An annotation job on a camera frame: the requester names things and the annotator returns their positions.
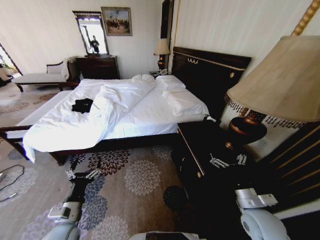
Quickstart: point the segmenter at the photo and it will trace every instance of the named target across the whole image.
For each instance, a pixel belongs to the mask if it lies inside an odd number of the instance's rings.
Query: white duvet
[[[82,80],[24,135],[27,157],[35,162],[34,150],[55,152],[95,146],[155,86],[149,75],[141,79]],[[90,113],[71,111],[75,100],[85,98],[94,100]]]

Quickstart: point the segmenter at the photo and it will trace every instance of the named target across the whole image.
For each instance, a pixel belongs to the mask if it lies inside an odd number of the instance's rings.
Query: telephone
[[[167,74],[168,74],[168,69],[165,68],[165,69],[161,70],[161,71],[159,72],[159,74],[160,74],[160,75],[167,75]]]

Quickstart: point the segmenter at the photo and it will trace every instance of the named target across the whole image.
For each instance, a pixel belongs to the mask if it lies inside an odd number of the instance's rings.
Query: beige lampshade
[[[285,36],[228,96],[242,106],[292,121],[320,121],[320,36]]]
[[[161,38],[154,50],[154,55],[164,55],[169,53],[168,40],[166,38]]]

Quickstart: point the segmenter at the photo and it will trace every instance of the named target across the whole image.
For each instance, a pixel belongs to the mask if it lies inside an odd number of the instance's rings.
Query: wall
[[[306,204],[277,212],[274,215],[279,219],[287,219],[302,214],[312,213],[315,211],[320,211],[320,198]]]
[[[0,43],[23,74],[46,71],[46,64],[86,54],[72,10],[130,7],[132,36],[108,36],[121,78],[156,70],[162,0],[0,0]]]
[[[180,0],[175,46],[252,57],[246,76],[269,53],[280,37],[290,35],[312,0]],[[178,0],[174,5],[171,53]],[[320,35],[320,11],[303,34]],[[226,129],[237,113],[226,107]],[[294,129],[274,128],[248,147],[258,161],[288,138]]]

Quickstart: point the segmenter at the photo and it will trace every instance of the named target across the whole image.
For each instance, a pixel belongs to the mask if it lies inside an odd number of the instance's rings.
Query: dark wooden headboard
[[[247,56],[175,46],[171,72],[207,105],[211,117],[219,120],[227,90],[239,81],[250,61]]]

